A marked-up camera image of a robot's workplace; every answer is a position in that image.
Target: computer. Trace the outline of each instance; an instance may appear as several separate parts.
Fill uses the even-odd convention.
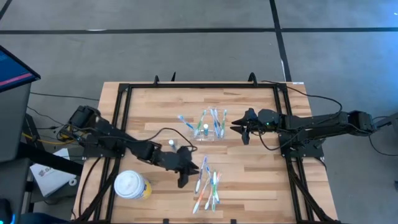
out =
[[[39,74],[0,45],[0,93],[39,79]]]

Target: wooden tabletop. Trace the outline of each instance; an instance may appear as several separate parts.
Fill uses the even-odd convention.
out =
[[[112,120],[118,85],[118,82],[105,83],[99,101],[98,109],[109,121]],[[304,85],[288,83],[288,86],[305,92]],[[289,96],[294,115],[311,116],[306,96],[292,90],[289,90]],[[121,124],[123,105],[124,103],[121,106],[118,127]],[[187,127],[177,119],[177,115],[182,114],[188,122],[195,124],[200,119],[201,111],[209,106],[228,110],[226,139],[214,142],[193,141],[198,147],[193,153],[193,162],[200,166],[203,157],[207,155],[211,169],[219,170],[223,174],[218,187],[221,204],[216,206],[216,211],[204,210],[209,194],[207,191],[199,211],[192,214],[197,201],[197,195],[193,193],[197,175],[191,176],[189,183],[179,189],[178,174],[140,162],[126,151],[120,172],[134,170],[141,173],[152,183],[153,191],[147,200],[115,196],[112,223],[162,223],[164,218],[170,219],[170,223],[229,223],[231,219],[237,219],[238,223],[295,223],[286,164],[280,151],[268,151],[254,135],[251,136],[250,144],[244,146],[241,135],[229,129],[231,122],[242,118],[250,107],[256,112],[260,109],[276,110],[271,89],[133,89],[126,132],[137,139],[144,139],[154,135],[160,128],[169,127],[188,135]],[[279,146],[276,134],[266,133],[263,138],[268,146]],[[153,141],[163,144],[163,151],[169,151],[169,139],[176,139],[180,145],[186,144],[172,131],[164,131]],[[90,159],[85,162],[82,180],[86,178],[94,161],[95,159]],[[83,210],[98,192],[103,161],[104,159],[97,163],[88,179],[83,195]],[[327,215],[337,218],[325,168],[312,158],[304,159],[304,167],[310,193]],[[83,181],[80,182],[78,195],[82,185]],[[302,216],[305,218],[303,198],[299,195]],[[107,203],[108,194],[103,200],[102,219],[105,217]],[[76,198],[73,209],[76,214],[78,204],[79,197]]]

